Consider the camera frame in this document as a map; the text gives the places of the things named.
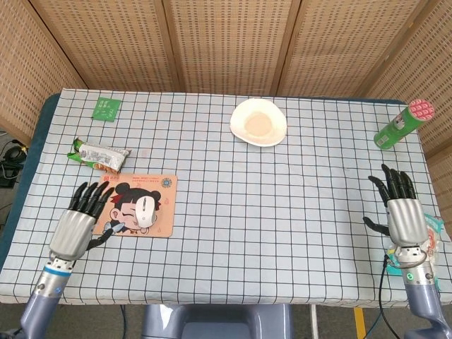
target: white grid tablecloth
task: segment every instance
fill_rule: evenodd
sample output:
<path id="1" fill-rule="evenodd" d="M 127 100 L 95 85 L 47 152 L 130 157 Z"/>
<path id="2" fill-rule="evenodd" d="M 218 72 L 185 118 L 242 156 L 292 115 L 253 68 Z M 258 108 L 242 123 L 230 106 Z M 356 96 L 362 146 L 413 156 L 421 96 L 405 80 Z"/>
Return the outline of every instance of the white grid tablecloth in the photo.
<path id="1" fill-rule="evenodd" d="M 122 100 L 115 122 L 91 119 L 99 96 Z M 367 176 L 383 178 L 382 162 L 406 171 L 424 211 L 439 214 L 417 134 L 393 150 L 373 142 L 404 106 L 269 97 L 287 116 L 287 138 L 259 148 L 229 129 L 247 98 L 64 90 L 0 274 L 0 302 L 28 300 L 75 187 L 102 174 L 68 160 L 79 136 L 133 149 L 122 172 L 176 174 L 176 215 L 169 239 L 113 236 L 89 251 L 62 302 L 377 306 L 389 239 L 362 222 L 386 223 Z M 441 299 L 451 303 L 450 244 L 437 263 Z M 383 300 L 405 305 L 401 277 L 385 277 Z"/>

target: computer mouse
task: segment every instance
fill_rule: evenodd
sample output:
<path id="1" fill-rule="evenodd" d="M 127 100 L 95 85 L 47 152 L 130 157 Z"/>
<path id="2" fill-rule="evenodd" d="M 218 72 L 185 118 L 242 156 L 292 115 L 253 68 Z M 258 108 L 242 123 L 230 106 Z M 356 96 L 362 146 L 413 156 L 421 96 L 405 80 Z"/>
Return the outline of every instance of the computer mouse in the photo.
<path id="1" fill-rule="evenodd" d="M 139 227 L 149 228 L 153 225 L 157 216 L 155 215 L 155 200 L 152 196 L 142 196 L 137 200 L 135 216 Z"/>

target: wicker screen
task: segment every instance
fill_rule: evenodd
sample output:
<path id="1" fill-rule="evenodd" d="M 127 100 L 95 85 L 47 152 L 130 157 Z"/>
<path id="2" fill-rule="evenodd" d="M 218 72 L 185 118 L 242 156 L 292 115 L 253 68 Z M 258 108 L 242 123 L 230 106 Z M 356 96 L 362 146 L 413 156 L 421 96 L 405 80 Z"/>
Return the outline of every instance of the wicker screen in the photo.
<path id="1" fill-rule="evenodd" d="M 32 3 L 90 88 L 161 92 L 179 89 L 159 1 Z"/>
<path id="2" fill-rule="evenodd" d="M 420 129 L 424 152 L 452 144 L 452 1 L 438 1 L 367 96 L 430 100 L 436 117 Z"/>
<path id="3" fill-rule="evenodd" d="M 28 145 L 44 101 L 85 84 L 24 5 L 0 0 L 0 128 Z"/>
<path id="4" fill-rule="evenodd" d="M 279 95 L 352 96 L 418 0 L 303 0 Z"/>
<path id="5" fill-rule="evenodd" d="M 164 4 L 187 92 L 270 94 L 291 0 Z"/>

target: cable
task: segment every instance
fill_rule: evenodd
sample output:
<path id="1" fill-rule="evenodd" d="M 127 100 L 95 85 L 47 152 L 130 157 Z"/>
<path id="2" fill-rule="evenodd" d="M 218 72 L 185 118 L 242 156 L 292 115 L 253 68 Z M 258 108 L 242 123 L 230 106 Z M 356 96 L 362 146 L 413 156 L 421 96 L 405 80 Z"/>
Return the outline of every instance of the cable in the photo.
<path id="1" fill-rule="evenodd" d="M 6 172 L 5 172 L 5 167 L 3 166 L 3 164 L 1 164 L 1 171 L 3 172 L 3 178 L 7 179 L 7 180 L 12 180 L 15 179 L 19 176 L 19 174 L 15 175 L 14 177 L 7 177 L 6 176 Z"/>
<path id="2" fill-rule="evenodd" d="M 5 161 L 12 162 L 14 164 L 20 164 L 27 158 L 27 153 L 25 153 L 24 148 L 20 146 L 13 146 L 6 150 L 3 156 Z"/>
<path id="3" fill-rule="evenodd" d="M 399 270 L 406 270 L 406 269 L 408 269 L 408 268 L 414 268 L 414 267 L 419 266 L 419 265 L 421 265 L 422 263 L 424 263 L 424 261 L 426 261 L 426 260 L 427 260 L 427 257 L 429 256 L 429 255 L 426 253 L 426 251 L 424 251 L 423 249 L 421 249 L 420 251 L 421 251 L 422 254 L 424 254 L 424 256 L 422 257 L 421 260 L 416 261 L 415 263 L 409 263 L 409 264 L 407 264 L 407 265 L 399 265 L 399 266 L 397 266 L 397 265 L 395 265 L 394 262 L 393 262 L 392 260 L 390 260 L 390 259 L 388 259 L 388 263 L 389 263 L 390 266 L 393 266 L 394 268 L 398 268 Z"/>
<path id="4" fill-rule="evenodd" d="M 2 339 L 14 339 L 20 332 L 22 331 L 22 328 L 18 328 L 14 332 L 0 332 L 0 338 Z"/>
<path id="5" fill-rule="evenodd" d="M 379 323 L 379 320 L 381 319 L 381 313 L 379 313 L 379 316 L 376 317 L 374 323 L 372 326 L 370 326 L 370 329 L 367 331 L 366 335 L 363 337 L 363 339 L 366 339 L 370 336 L 370 333 L 374 330 L 375 326 Z"/>
<path id="6" fill-rule="evenodd" d="M 5 205 L 5 206 L 3 206 L 3 207 L 0 207 L 0 210 L 3 210 L 4 208 L 7 208 L 7 207 L 9 207 L 9 206 L 11 206 L 13 203 L 9 203 L 8 205 Z"/>
<path id="7" fill-rule="evenodd" d="M 3 154 L 3 151 L 5 150 L 6 145 L 8 145 L 9 143 L 12 143 L 12 142 L 13 142 L 13 141 L 10 140 L 10 141 L 8 141 L 7 143 L 5 143 L 5 144 L 3 145 L 3 148 L 1 149 L 1 152 L 0 152 L 0 156 Z"/>
<path id="8" fill-rule="evenodd" d="M 119 308 L 121 309 L 122 313 L 122 339 L 126 339 L 126 333 L 127 333 L 127 318 L 126 318 L 126 305 L 119 305 Z"/>
<path id="9" fill-rule="evenodd" d="M 398 334 L 394 331 L 394 329 L 392 328 L 392 326 L 390 325 L 388 319 L 386 319 L 386 316 L 384 315 L 384 310 L 383 310 L 383 304 L 381 303 L 381 291 L 383 288 L 383 278 L 384 278 L 384 273 L 386 272 L 386 266 L 388 265 L 388 260 L 389 257 L 387 254 L 385 254 L 384 256 L 384 261 L 383 261 L 383 270 L 381 270 L 381 277 L 380 277 L 380 286 L 379 286 L 379 307 L 380 307 L 380 314 L 383 317 L 384 322 L 386 323 L 386 325 L 388 326 L 389 330 L 392 332 L 392 334 L 394 334 L 394 336 L 397 339 L 400 339 L 400 337 L 398 336 Z"/>

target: robotic hand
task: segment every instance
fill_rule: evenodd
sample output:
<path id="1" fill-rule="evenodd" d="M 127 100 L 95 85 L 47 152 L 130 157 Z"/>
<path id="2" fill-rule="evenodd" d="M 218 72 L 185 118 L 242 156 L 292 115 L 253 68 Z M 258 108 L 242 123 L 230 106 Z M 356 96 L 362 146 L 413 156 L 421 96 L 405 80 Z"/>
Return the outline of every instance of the robotic hand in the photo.
<path id="1" fill-rule="evenodd" d="M 373 231 L 391 237 L 392 242 L 399 246 L 396 256 L 400 266 L 397 267 L 402 270 L 410 310 L 432 325 L 431 328 L 408 331 L 405 339 L 452 339 L 452 330 L 444 318 L 434 284 L 432 266 L 427 253 L 421 249 L 429 238 L 422 205 L 416 199 L 414 186 L 406 173 L 389 169 L 385 164 L 381 168 L 388 186 L 373 176 L 369 180 L 376 185 L 383 199 L 388 213 L 388 227 L 375 224 L 367 217 L 363 221 Z"/>
<path id="2" fill-rule="evenodd" d="M 69 209 L 59 220 L 49 245 L 49 260 L 20 320 L 22 328 L 12 333 L 12 338 L 44 337 L 76 261 L 85 251 L 103 244 L 112 235 L 112 230 L 107 230 L 101 237 L 91 239 L 94 225 L 114 189 L 110 188 L 102 195 L 108 182 L 102 183 L 99 187 L 94 183 L 85 191 L 87 185 L 85 182 L 76 190 Z"/>

